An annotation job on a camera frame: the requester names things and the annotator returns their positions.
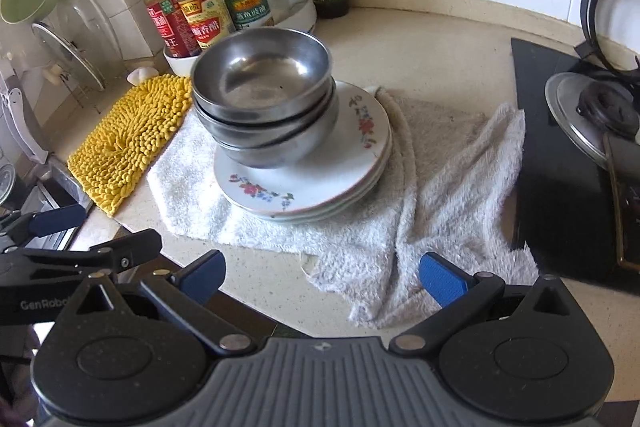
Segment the white plate colourful flower rim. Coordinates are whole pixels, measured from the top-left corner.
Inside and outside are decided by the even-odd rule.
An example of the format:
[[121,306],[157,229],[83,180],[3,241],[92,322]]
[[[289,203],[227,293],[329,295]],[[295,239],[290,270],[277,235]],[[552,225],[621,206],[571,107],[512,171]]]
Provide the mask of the white plate colourful flower rim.
[[367,193],[392,151],[390,122],[372,88],[337,81],[336,91],[340,110],[333,131],[296,164],[255,169],[217,154],[214,173],[222,195],[259,219],[293,222]]

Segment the white towel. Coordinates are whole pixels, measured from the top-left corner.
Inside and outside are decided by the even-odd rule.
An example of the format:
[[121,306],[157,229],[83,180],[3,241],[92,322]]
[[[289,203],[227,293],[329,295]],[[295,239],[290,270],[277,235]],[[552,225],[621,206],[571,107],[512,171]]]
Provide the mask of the white towel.
[[190,239],[315,257],[311,283],[348,301],[352,322],[377,329],[435,312],[418,279],[427,251],[470,273],[533,283],[532,252],[512,248],[500,227],[521,169],[524,112],[502,104],[484,116],[384,89],[375,95],[390,117],[393,150],[357,204],[309,225],[250,216],[222,195],[214,141],[189,116],[146,176],[165,227]]

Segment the glass pot lid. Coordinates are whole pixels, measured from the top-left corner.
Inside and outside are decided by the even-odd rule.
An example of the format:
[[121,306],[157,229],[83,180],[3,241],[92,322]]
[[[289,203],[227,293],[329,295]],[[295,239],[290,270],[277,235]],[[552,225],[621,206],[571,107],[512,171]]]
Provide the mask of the glass pot lid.
[[115,31],[96,0],[58,0],[32,33],[55,63],[86,88],[104,91],[125,69]]

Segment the steel pot lid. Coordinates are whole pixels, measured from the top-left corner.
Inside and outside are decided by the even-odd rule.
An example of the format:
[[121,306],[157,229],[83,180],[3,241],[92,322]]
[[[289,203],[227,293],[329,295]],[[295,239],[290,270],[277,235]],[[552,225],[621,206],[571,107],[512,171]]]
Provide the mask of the steel pot lid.
[[544,86],[549,112],[567,138],[603,169],[639,173],[639,112],[614,80],[560,72]]

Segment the large steel bowl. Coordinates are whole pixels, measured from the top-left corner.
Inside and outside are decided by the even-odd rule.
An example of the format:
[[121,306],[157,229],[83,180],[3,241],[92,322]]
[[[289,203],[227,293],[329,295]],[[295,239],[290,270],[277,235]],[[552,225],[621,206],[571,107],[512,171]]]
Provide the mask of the large steel bowl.
[[245,29],[198,58],[193,98],[214,118],[271,124],[314,107],[329,91],[332,66],[326,46],[306,32]]

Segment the yellow chenille mat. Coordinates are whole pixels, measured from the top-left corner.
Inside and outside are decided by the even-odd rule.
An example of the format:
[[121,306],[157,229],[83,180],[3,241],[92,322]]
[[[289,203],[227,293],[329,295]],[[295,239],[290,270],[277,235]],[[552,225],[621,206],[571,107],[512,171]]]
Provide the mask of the yellow chenille mat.
[[113,217],[181,127],[192,105],[191,79],[149,78],[130,88],[67,159],[84,192]]

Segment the small steel bowl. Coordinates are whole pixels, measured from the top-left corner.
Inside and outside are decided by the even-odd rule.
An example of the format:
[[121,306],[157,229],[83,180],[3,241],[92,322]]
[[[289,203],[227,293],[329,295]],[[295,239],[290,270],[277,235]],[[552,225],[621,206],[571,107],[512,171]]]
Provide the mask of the small steel bowl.
[[218,147],[239,164],[256,169],[273,169],[293,165],[318,148],[333,131],[340,104],[333,90],[320,114],[302,130],[288,138],[258,147],[236,147],[216,141]]

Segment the black gas stove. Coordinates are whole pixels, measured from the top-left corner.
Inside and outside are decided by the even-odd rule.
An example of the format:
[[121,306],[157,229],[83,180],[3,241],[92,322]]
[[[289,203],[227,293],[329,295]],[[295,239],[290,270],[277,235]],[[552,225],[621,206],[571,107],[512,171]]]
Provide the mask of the black gas stove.
[[570,141],[544,96],[555,74],[602,69],[526,40],[511,48],[526,120],[513,244],[528,246],[542,273],[638,295],[639,274],[617,264],[610,177]]

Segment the white round turntable tray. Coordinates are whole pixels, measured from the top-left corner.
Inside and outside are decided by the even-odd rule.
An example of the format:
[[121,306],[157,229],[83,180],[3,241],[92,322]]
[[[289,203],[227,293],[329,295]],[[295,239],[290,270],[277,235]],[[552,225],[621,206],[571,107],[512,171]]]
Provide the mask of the white round turntable tray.
[[[312,0],[306,0],[305,3],[299,3],[294,6],[292,14],[277,23],[277,27],[286,29],[295,29],[299,31],[311,32],[317,23],[317,12]],[[198,59],[196,56],[190,57],[171,57],[163,50],[163,56],[166,60],[171,72],[177,76],[189,77],[191,69]]]

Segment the red label soy sauce bottle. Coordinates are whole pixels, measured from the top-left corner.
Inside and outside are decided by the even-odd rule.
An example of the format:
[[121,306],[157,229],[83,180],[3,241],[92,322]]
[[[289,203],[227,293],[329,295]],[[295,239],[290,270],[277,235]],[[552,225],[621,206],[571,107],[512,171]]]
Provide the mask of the red label soy sauce bottle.
[[144,0],[146,12],[165,43],[166,54],[173,58],[198,56],[196,41],[178,0]]

